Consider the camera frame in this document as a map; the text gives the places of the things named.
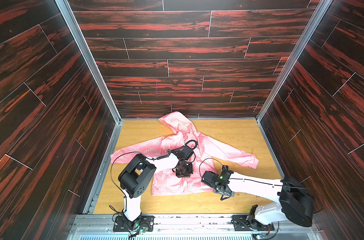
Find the pink hooded jacket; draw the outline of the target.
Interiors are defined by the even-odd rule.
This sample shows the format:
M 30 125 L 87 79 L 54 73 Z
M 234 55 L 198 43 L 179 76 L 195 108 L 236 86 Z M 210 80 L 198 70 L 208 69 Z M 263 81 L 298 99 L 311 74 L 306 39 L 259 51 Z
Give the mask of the pink hooded jacket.
M 180 112 L 173 112 L 159 120 L 170 127 L 174 134 L 124 147 L 111 155 L 112 163 L 127 164 L 136 154 L 144 154 L 146 160 L 156 166 L 152 179 L 153 196 L 188 195 L 212 191 L 212 188 L 201 182 L 200 176 L 205 170 L 215 171 L 212 158 L 253 169 L 258 166 L 259 160 L 255 155 L 198 132 L 194 124 Z M 194 172 L 189 178 L 179 178 L 172 171 L 180 157 L 170 153 L 166 158 L 158 159 L 169 150 L 181 148 L 184 144 L 193 147 L 195 141 L 198 142 L 198 147 L 195 148 L 193 155 Z

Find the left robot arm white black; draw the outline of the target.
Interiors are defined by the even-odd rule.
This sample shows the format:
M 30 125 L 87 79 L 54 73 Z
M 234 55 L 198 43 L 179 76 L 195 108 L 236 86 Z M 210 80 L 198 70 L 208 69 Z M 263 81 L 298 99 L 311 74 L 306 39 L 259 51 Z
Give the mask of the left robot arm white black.
M 197 141 L 190 140 L 182 147 L 167 150 L 164 155 L 158 157 L 136 153 L 118 177 L 120 189 L 124 193 L 123 219 L 126 222 L 135 225 L 140 220 L 141 195 L 146 191 L 155 173 L 171 170 L 178 178 L 192 176 L 194 167 L 190 158 L 196 156 L 194 150 L 197 146 Z

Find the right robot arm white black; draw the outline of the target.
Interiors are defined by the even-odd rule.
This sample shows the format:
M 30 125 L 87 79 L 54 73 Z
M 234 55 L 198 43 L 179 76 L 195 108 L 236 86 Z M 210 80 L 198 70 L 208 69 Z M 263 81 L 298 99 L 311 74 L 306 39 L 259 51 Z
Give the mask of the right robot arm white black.
M 252 230 L 273 230 L 273 222 L 279 221 L 290 221 L 301 227 L 311 227 L 313 224 L 314 197 L 293 177 L 286 176 L 282 180 L 254 178 L 223 166 L 219 174 L 206 171 L 202 183 L 220 194 L 222 201 L 235 196 L 235 193 L 273 201 L 265 206 L 252 206 L 246 220 L 242 221 Z

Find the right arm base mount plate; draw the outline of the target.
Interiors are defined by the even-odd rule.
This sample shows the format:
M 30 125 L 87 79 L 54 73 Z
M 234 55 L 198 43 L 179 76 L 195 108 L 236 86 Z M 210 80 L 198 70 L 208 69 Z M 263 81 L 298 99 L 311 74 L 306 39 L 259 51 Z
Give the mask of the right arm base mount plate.
M 244 231 L 265 231 L 271 232 L 275 230 L 273 224 L 264 225 L 254 217 L 249 217 L 248 215 L 233 215 L 231 223 L 234 226 L 236 232 L 244 232 Z

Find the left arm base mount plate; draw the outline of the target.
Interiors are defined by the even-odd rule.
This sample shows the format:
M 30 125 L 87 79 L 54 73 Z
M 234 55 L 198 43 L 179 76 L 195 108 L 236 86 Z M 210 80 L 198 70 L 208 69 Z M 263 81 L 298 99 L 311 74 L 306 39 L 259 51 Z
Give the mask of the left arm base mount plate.
M 146 233 L 152 232 L 155 216 L 140 215 L 130 221 L 125 215 L 117 215 L 114 220 L 113 232 Z

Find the aluminium front rail frame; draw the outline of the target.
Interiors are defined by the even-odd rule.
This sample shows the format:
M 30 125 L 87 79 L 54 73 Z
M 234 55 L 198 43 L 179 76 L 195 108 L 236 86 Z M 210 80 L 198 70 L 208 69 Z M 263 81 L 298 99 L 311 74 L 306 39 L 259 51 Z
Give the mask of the aluminium front rail frame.
M 323 231 L 289 221 L 267 231 L 249 230 L 243 214 L 150 214 L 129 232 L 113 215 L 77 215 L 69 240 L 323 240 Z

